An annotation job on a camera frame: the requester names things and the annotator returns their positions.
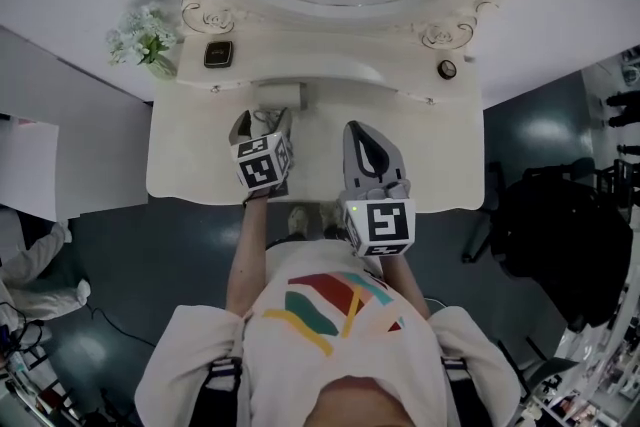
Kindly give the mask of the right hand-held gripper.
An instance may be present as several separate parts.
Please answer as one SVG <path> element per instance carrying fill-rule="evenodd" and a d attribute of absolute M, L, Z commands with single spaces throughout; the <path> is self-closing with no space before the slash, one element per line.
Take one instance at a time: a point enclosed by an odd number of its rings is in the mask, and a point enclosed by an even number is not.
<path fill-rule="evenodd" d="M 415 242 L 416 206 L 409 197 L 411 184 L 403 179 L 400 150 L 375 128 L 350 121 L 343 134 L 343 173 L 349 191 L 391 182 L 358 197 L 341 195 L 343 222 L 355 254 L 361 258 L 404 254 Z"/>

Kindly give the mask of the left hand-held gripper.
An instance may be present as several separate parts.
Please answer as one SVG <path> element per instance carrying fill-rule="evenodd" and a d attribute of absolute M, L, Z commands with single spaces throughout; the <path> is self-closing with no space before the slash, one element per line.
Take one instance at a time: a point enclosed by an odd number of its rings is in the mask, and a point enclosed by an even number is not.
<path fill-rule="evenodd" d="M 286 182 L 292 157 L 284 133 L 291 132 L 292 121 L 290 109 L 284 108 L 278 118 L 278 132 L 260 137 L 252 137 L 249 110 L 234 122 L 228 140 L 233 145 L 236 174 L 249 195 L 271 193 Z"/>

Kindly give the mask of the cream hair dryer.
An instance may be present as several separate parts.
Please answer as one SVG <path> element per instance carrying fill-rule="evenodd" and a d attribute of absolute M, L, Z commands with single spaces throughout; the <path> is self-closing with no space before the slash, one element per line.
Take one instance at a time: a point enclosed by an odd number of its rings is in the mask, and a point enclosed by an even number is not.
<path fill-rule="evenodd" d="M 257 108 L 252 118 L 261 124 L 264 134 L 278 131 L 278 118 L 284 108 L 294 116 L 308 107 L 307 85 L 301 82 L 265 83 L 254 89 Z"/>

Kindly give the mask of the white ornate vanity table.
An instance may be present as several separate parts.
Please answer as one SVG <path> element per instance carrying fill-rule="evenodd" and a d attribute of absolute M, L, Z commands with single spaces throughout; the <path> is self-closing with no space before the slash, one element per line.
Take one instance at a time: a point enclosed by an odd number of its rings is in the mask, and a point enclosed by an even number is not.
<path fill-rule="evenodd" d="M 421 213 L 474 210 L 484 196 L 477 68 L 466 54 L 481 17 L 503 0 L 404 0 L 331 8 L 295 0 L 181 0 L 186 36 L 174 82 L 154 100 L 148 192 L 205 205 L 241 201 L 229 131 L 265 83 L 307 85 L 293 120 L 288 197 L 336 199 L 343 131 L 366 123 L 395 143 Z M 211 41 L 232 41 L 230 67 L 207 69 Z M 452 80 L 437 65 L 451 60 Z"/>

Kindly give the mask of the person's left forearm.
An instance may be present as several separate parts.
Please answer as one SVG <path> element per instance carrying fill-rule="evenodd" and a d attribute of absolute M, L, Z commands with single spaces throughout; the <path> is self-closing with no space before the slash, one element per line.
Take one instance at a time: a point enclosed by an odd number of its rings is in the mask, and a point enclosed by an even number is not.
<path fill-rule="evenodd" d="M 247 202 L 226 292 L 226 310 L 244 317 L 266 286 L 268 198 Z"/>

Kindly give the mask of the person's right forearm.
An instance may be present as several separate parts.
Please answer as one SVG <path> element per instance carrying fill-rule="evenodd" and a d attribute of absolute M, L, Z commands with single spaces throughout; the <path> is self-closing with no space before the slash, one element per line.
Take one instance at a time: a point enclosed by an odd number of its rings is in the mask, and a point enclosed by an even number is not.
<path fill-rule="evenodd" d="M 402 295 L 425 320 L 428 320 L 431 312 L 405 256 L 383 256 L 380 264 L 385 282 Z"/>

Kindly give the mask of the person's right shoe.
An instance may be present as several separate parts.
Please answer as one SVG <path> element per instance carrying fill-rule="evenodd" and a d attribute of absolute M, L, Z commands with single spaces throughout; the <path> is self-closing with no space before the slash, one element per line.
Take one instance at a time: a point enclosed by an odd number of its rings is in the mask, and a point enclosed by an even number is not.
<path fill-rule="evenodd" d="M 340 207 L 333 202 L 322 202 L 319 206 L 323 235 L 326 239 L 340 240 L 343 238 L 340 221 Z"/>

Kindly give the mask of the person's shoe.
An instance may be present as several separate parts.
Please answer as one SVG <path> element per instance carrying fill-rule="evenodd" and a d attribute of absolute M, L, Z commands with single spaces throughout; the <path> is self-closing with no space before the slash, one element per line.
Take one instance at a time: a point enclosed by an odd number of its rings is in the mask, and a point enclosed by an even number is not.
<path fill-rule="evenodd" d="M 340 240 L 343 238 L 340 221 L 340 207 L 333 202 L 322 202 L 319 206 L 323 235 L 326 239 Z"/>
<path fill-rule="evenodd" d="M 307 211 L 302 206 L 295 206 L 288 216 L 288 231 L 290 235 L 306 237 L 309 219 Z"/>

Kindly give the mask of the black square box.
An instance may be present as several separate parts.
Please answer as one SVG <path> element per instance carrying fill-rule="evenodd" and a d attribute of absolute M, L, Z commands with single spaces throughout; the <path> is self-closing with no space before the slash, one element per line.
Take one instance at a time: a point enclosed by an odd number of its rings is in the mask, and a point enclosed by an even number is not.
<path fill-rule="evenodd" d="M 207 69 L 228 68 L 233 62 L 233 56 L 232 41 L 211 41 L 205 47 L 203 64 Z"/>

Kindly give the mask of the person's left shoe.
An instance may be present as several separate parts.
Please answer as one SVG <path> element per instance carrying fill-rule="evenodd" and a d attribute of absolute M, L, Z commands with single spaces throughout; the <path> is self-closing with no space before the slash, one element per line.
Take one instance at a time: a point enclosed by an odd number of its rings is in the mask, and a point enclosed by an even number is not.
<path fill-rule="evenodd" d="M 306 237 L 309 219 L 307 211 L 302 206 L 295 206 L 288 216 L 288 231 L 290 235 Z"/>

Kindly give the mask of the green glass vase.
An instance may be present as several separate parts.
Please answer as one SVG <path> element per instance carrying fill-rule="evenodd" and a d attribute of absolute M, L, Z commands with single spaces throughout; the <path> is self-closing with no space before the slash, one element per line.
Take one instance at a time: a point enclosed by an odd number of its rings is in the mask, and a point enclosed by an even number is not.
<path fill-rule="evenodd" d="M 150 73 L 160 80 L 173 80 L 177 76 L 177 68 L 174 63 L 162 54 L 146 64 Z"/>

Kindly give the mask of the white flower bouquet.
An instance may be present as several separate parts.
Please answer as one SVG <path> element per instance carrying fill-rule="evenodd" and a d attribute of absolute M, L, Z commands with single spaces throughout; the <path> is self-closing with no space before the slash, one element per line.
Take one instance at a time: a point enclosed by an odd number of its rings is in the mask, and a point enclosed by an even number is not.
<path fill-rule="evenodd" d="M 177 41 L 176 29 L 157 4 L 143 5 L 125 13 L 118 26 L 106 35 L 112 64 L 152 64 Z"/>

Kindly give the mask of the person's white printed shirt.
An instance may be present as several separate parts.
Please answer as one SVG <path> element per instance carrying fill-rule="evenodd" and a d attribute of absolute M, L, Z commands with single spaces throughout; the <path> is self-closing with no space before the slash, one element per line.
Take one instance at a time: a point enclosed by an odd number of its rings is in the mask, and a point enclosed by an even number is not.
<path fill-rule="evenodd" d="M 135 393 L 144 427 L 188 427 L 212 364 L 232 354 L 249 383 L 251 427 L 302 427 L 321 390 L 343 377 L 374 380 L 416 427 L 446 427 L 448 358 L 465 363 L 492 427 L 513 417 L 516 375 L 464 309 L 422 316 L 343 241 L 283 243 L 267 259 L 273 271 L 246 317 L 176 308 Z"/>

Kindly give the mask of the white cubby shelf unit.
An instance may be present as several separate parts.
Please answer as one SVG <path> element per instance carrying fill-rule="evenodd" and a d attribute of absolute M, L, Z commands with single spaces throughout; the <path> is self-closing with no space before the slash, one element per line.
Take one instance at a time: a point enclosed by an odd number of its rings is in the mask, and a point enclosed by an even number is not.
<path fill-rule="evenodd" d="M 0 204 L 57 220 L 58 135 L 56 125 L 0 116 Z"/>

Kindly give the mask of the grey chair with black legs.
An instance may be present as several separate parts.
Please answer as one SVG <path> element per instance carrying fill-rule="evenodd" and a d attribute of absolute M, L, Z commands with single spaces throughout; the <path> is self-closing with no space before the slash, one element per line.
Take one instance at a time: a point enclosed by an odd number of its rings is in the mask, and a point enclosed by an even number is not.
<path fill-rule="evenodd" d="M 556 356 L 547 358 L 529 336 L 525 338 L 525 341 L 536 355 L 536 359 L 526 369 L 521 369 L 517 365 L 516 361 L 502 341 L 497 342 L 499 349 L 514 370 L 521 386 L 521 404 L 524 404 L 531 397 L 535 389 L 544 381 L 548 381 L 550 378 L 555 376 L 560 376 L 578 365 L 576 361 L 566 358 Z"/>

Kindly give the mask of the black metal rack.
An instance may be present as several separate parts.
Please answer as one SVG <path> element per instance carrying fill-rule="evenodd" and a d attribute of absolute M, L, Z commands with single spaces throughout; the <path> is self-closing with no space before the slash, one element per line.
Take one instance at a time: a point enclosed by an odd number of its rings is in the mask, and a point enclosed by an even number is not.
<path fill-rule="evenodd" d="M 0 399 L 10 398 L 36 427 L 81 427 L 71 391 L 44 348 L 51 336 L 41 322 L 12 333 L 0 328 Z"/>

